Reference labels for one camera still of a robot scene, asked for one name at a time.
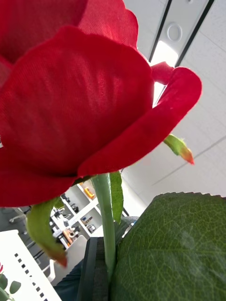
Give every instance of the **red rose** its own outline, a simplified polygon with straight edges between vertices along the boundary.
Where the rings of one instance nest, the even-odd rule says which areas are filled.
[[[3,265],[0,263],[0,273],[3,271]]]
[[[0,206],[133,164],[200,97],[190,70],[149,66],[122,0],[1,0],[0,20]]]

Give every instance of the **small plant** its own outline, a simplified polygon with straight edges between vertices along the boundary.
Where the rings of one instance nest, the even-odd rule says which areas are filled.
[[[15,301],[14,298],[11,296],[18,292],[21,287],[21,283],[17,281],[13,281],[9,287],[9,293],[6,292],[6,288],[8,286],[8,279],[3,274],[3,265],[0,263],[0,301]]]

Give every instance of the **black object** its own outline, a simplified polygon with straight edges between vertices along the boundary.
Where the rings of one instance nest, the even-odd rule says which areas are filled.
[[[162,20],[161,20],[161,24],[160,24],[160,26],[159,26],[159,30],[158,30],[158,32],[157,32],[157,35],[156,35],[156,38],[155,38],[155,41],[154,41],[154,45],[153,45],[153,48],[152,48],[152,52],[151,52],[151,54],[150,54],[150,57],[149,57],[149,60],[148,60],[148,61],[151,61],[152,58],[153,58],[155,49],[156,49],[157,44],[158,44],[158,42],[159,42],[159,37],[160,37],[160,35],[161,35],[161,31],[162,31],[163,26],[164,26],[164,23],[165,23],[165,21],[166,21],[166,16],[167,16],[168,11],[169,11],[170,6],[171,6],[171,2],[172,2],[172,0],[169,0],[168,3],[167,3],[167,6],[166,6],[166,9],[165,9],[164,15],[163,15]]]
[[[72,205],[71,205],[71,208],[73,209],[73,211],[74,211],[75,213],[78,213],[78,212],[79,212],[79,208],[78,208],[78,206],[76,206],[76,204],[72,204]]]
[[[78,301],[108,301],[104,238],[90,238],[86,245]]]
[[[189,47],[191,46],[191,44],[192,44],[192,42],[193,42],[193,40],[194,40],[194,38],[195,38],[195,36],[196,36],[196,34],[197,34],[197,32],[198,32],[200,26],[202,25],[202,23],[203,23],[203,21],[204,21],[206,15],[208,14],[208,12],[209,12],[209,10],[210,10],[210,8],[211,8],[213,2],[214,2],[214,0],[209,0],[209,2],[207,3],[207,5],[206,5],[206,7],[205,7],[205,9],[204,9],[204,12],[202,13],[202,15],[201,15],[201,17],[200,17],[198,23],[196,24],[196,27],[194,28],[194,30],[193,30],[193,32],[192,32],[192,34],[191,34],[191,37],[189,38],[189,40],[188,40],[188,42],[187,42],[187,44],[186,44],[184,50],[182,51],[182,53],[181,53],[181,55],[180,55],[178,61],[176,62],[175,67],[180,66],[180,64],[181,64],[181,62],[182,62],[182,60],[183,60],[183,58],[185,57],[185,54],[187,53]]]

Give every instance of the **ceiling panel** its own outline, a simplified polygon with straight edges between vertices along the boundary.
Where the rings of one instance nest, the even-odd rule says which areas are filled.
[[[162,143],[123,171],[123,177],[147,204],[156,194],[174,190],[226,195],[225,6],[225,0],[215,0],[182,62],[203,83],[199,103],[173,131],[192,149],[195,166],[184,163]]]
[[[164,0],[124,0],[124,2],[138,19],[138,49],[149,58],[164,12]]]
[[[226,51],[199,32],[185,59],[202,72],[218,89],[226,93]]]
[[[226,196],[226,139],[200,155],[195,166],[185,165],[139,196],[148,205],[165,192],[201,192]]]
[[[226,51],[226,0],[215,0],[201,32]]]

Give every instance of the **desk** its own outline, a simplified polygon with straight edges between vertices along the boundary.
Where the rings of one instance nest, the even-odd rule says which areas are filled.
[[[4,274],[10,284],[14,280],[21,283],[21,288],[13,295],[16,301],[61,301],[17,230],[0,232],[0,241],[0,259]]]

